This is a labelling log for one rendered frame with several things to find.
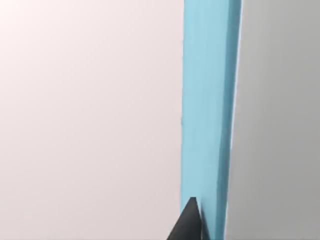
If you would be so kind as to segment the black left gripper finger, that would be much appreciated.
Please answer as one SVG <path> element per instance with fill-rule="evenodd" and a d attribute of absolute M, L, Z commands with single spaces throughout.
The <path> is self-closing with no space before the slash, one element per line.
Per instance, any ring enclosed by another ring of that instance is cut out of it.
<path fill-rule="evenodd" d="M 196 197 L 190 197 L 166 240 L 202 240 L 202 220 Z"/>

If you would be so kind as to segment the light blue book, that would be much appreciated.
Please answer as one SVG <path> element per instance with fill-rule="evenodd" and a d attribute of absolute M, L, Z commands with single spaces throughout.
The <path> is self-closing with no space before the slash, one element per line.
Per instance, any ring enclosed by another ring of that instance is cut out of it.
<path fill-rule="evenodd" d="M 224 240 L 242 0 L 184 0 L 180 203 Z"/>

